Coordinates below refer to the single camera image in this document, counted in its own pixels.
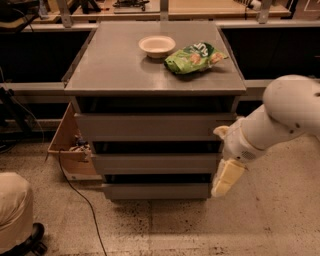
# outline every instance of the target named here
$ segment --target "white bowl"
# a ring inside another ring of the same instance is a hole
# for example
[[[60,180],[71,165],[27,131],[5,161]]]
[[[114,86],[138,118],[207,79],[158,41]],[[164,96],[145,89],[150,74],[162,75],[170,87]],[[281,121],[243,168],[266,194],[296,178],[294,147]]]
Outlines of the white bowl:
[[[139,41],[139,47],[151,58],[163,58],[176,46],[168,36],[148,36]]]

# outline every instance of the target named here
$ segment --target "gray floor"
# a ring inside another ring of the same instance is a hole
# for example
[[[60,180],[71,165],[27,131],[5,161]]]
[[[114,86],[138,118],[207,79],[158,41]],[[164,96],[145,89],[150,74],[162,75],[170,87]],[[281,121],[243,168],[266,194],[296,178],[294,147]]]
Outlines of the gray floor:
[[[32,183],[47,255],[104,255],[88,204],[64,181],[48,143],[18,144],[0,171]],[[226,197],[110,202],[99,181],[72,182],[93,204],[109,256],[320,255],[320,142],[303,136],[249,165]]]

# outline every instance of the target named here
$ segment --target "cardboard box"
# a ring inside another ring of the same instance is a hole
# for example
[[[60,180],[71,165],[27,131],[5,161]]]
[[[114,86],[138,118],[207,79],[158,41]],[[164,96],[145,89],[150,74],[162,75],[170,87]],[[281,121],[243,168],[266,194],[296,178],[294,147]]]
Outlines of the cardboard box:
[[[50,143],[48,153],[59,161],[59,151],[61,150],[61,166],[68,179],[101,179],[101,176],[96,173],[92,163],[91,152],[86,154],[85,152],[69,151],[71,147],[75,146],[75,136],[79,135],[79,128],[74,114],[72,104],[69,104],[57,132]]]

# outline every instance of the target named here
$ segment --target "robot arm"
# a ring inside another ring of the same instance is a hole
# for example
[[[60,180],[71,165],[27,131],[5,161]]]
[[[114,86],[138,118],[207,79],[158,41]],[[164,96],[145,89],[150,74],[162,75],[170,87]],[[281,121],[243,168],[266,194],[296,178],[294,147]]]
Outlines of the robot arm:
[[[230,127],[214,133],[224,140],[223,159],[213,182],[213,196],[225,195],[240,178],[245,164],[266,154],[275,144],[303,133],[320,134],[320,84],[297,75],[272,81],[263,105]]]

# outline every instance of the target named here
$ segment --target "snack bag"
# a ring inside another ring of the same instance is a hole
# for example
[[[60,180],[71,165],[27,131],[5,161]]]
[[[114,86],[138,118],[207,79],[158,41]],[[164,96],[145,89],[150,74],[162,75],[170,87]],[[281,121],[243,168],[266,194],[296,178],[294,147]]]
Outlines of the snack bag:
[[[168,56],[164,65],[175,74],[204,71],[227,56],[211,44],[201,42],[187,46]]]

